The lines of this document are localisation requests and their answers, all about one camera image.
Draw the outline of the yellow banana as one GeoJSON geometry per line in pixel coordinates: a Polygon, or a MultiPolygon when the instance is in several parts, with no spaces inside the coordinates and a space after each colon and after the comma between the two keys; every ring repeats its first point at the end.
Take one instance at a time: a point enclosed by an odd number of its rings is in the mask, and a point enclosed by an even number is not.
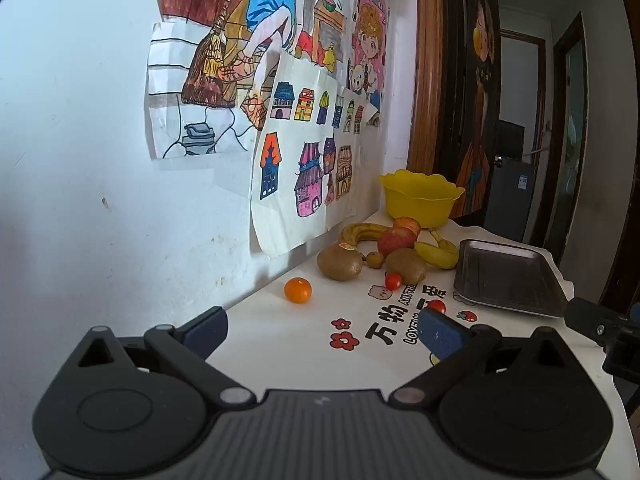
{"type": "Polygon", "coordinates": [[[413,245],[413,249],[430,266],[437,266],[442,270],[454,269],[459,260],[457,246],[453,242],[450,242],[450,240],[443,238],[439,232],[434,229],[428,229],[428,232],[434,238],[436,245],[419,242],[417,240],[413,245]]]}

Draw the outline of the cherry tomato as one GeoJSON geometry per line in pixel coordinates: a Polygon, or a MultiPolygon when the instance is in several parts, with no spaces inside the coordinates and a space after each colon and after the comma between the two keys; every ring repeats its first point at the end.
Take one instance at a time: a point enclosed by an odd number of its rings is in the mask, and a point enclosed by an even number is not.
{"type": "Polygon", "coordinates": [[[445,314],[446,313],[446,304],[439,299],[434,299],[431,300],[428,304],[427,307],[429,307],[432,310],[435,310],[441,314],[445,314]]]}
{"type": "Polygon", "coordinates": [[[385,274],[384,285],[387,289],[391,290],[392,292],[394,290],[400,289],[402,284],[404,284],[404,282],[402,281],[402,277],[400,274],[395,272],[387,272],[385,274]]]}

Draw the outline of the small orange tangerine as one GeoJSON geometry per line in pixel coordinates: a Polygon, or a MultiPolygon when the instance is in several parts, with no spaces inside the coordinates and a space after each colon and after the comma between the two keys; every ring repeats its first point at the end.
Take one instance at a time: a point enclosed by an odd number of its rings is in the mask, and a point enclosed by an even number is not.
{"type": "Polygon", "coordinates": [[[283,291],[285,298],[293,304],[306,304],[312,297],[312,286],[306,278],[291,278],[283,291]]]}

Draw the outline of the brown kiwi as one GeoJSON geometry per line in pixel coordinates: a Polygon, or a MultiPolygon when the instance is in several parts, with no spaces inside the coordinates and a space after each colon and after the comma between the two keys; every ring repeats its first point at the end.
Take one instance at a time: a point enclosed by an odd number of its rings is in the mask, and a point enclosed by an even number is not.
{"type": "Polygon", "coordinates": [[[425,260],[410,248],[399,248],[389,254],[385,259],[385,269],[388,273],[399,274],[404,285],[419,284],[427,274],[425,260]]]}

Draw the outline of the pink cartoon girl poster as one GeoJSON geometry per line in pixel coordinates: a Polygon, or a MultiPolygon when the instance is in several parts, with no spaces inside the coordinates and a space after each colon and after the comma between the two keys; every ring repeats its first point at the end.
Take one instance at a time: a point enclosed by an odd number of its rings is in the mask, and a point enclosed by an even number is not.
{"type": "Polygon", "coordinates": [[[355,0],[347,88],[366,98],[374,108],[373,115],[367,121],[372,127],[380,124],[389,17],[390,10],[386,0],[355,0]]]}

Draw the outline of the large coloured girl drawing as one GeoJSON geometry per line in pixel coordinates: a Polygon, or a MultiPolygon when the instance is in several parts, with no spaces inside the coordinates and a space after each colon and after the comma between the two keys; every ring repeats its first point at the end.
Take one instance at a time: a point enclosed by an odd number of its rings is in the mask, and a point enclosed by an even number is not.
{"type": "Polygon", "coordinates": [[[156,159],[245,151],[273,98],[283,53],[346,80],[352,0],[157,0],[148,56],[156,159]]]}

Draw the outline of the red apple front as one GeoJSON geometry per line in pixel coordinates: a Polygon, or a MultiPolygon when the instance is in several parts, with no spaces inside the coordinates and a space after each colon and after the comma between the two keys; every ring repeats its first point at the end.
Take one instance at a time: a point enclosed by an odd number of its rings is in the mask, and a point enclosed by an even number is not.
{"type": "Polygon", "coordinates": [[[416,234],[407,228],[389,228],[382,232],[378,238],[378,252],[387,257],[395,250],[401,248],[413,248],[416,234]]]}

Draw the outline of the metal tray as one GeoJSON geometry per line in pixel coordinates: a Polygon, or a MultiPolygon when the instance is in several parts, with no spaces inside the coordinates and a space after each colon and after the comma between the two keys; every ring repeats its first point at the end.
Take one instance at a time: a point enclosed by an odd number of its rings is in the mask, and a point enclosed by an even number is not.
{"type": "Polygon", "coordinates": [[[486,240],[462,240],[454,296],[465,304],[562,318],[567,299],[540,252],[486,240]]]}

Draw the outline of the red apple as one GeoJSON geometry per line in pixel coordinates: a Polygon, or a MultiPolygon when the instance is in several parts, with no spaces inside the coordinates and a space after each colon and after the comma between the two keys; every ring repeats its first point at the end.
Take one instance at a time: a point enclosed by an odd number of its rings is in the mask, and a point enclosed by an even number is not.
{"type": "Polygon", "coordinates": [[[395,229],[403,228],[412,233],[413,238],[416,240],[422,231],[420,223],[410,217],[399,217],[394,220],[393,227],[395,229]]]}
{"type": "Polygon", "coordinates": [[[387,257],[395,250],[401,248],[413,248],[416,234],[407,228],[389,228],[382,232],[378,238],[378,252],[387,257]]]}

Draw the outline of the yellow plastic bowl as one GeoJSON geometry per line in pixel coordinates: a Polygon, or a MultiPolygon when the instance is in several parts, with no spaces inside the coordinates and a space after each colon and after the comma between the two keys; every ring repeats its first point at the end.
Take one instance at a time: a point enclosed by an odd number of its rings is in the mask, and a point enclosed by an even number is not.
{"type": "Polygon", "coordinates": [[[405,169],[382,174],[378,182],[383,188],[386,212],[393,219],[413,218],[422,229],[446,224],[454,203],[465,192],[441,174],[428,176],[405,169]]]}

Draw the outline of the wooden door frame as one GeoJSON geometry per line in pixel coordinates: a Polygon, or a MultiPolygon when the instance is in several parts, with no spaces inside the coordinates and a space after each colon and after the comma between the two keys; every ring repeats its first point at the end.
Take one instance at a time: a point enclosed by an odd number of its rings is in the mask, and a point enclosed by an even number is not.
{"type": "Polygon", "coordinates": [[[442,111],[444,0],[416,0],[416,81],[407,168],[434,171],[442,111]]]}

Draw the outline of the small brown longan fruit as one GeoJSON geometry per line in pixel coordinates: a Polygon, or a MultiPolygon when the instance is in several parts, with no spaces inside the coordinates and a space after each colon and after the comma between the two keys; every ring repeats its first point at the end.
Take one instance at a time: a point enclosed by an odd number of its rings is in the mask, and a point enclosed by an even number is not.
{"type": "Polygon", "coordinates": [[[385,257],[380,252],[369,252],[366,255],[367,266],[371,269],[381,269],[385,261],[385,257]]]}

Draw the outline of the kiwi with sticker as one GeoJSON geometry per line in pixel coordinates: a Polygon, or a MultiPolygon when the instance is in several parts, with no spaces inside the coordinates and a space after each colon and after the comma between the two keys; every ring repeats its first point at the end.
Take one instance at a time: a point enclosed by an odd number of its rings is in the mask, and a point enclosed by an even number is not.
{"type": "Polygon", "coordinates": [[[318,253],[317,266],[326,278],[347,282],[358,278],[363,268],[363,260],[354,246],[334,243],[318,253]]]}

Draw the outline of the brown spotted banana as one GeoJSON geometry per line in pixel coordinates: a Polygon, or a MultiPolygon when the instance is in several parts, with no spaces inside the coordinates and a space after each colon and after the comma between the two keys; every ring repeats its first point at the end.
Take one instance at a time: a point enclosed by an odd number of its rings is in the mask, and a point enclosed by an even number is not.
{"type": "Polygon", "coordinates": [[[352,223],[342,229],[338,242],[357,248],[360,242],[378,242],[378,238],[386,229],[389,228],[375,223],[352,223]]]}

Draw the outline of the houses drawing paper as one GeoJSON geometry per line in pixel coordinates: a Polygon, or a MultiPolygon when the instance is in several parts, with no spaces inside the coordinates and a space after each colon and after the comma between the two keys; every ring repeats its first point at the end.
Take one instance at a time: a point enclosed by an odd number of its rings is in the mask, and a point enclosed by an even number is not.
{"type": "Polygon", "coordinates": [[[356,210],[360,136],[374,107],[323,67],[283,53],[253,162],[250,218],[280,257],[356,210]]]}

